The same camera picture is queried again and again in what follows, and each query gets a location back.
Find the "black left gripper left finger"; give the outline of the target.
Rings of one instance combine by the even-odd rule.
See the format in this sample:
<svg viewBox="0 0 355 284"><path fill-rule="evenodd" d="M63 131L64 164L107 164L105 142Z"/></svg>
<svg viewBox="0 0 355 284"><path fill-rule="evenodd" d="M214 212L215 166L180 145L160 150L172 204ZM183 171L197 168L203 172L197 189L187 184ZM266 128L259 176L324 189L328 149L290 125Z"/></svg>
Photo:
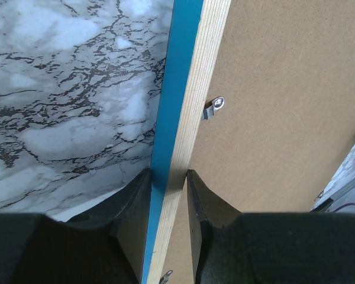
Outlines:
<svg viewBox="0 0 355 284"><path fill-rule="evenodd" d="M0 283L140 283L151 171L66 222L0 214Z"/></svg>

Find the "brown frame backing board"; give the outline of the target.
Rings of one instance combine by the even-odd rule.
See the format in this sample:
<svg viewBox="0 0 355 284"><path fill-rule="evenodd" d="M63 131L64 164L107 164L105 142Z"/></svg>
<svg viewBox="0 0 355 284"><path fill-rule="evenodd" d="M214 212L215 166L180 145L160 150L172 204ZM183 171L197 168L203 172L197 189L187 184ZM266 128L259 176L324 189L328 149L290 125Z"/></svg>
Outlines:
<svg viewBox="0 0 355 284"><path fill-rule="evenodd" d="M355 1L232 1L208 96L189 170L242 213L312 212L355 143ZM168 271L195 283L187 181Z"/></svg>

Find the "wooden picture frame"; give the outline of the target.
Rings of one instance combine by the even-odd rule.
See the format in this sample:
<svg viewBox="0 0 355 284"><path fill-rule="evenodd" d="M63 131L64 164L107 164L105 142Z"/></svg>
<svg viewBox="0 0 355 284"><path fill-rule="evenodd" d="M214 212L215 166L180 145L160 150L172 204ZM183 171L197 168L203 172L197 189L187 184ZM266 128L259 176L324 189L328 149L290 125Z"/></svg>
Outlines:
<svg viewBox="0 0 355 284"><path fill-rule="evenodd" d="M175 1L151 158L143 283L158 283L230 1Z"/></svg>

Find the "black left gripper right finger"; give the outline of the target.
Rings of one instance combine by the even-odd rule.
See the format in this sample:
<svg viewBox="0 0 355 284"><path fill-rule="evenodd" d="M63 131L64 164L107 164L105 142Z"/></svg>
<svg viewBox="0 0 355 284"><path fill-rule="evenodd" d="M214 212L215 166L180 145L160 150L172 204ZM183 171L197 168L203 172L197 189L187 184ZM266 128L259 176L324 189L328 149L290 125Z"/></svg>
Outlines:
<svg viewBox="0 0 355 284"><path fill-rule="evenodd" d="M186 176L195 283L355 283L355 215L242 213Z"/></svg>

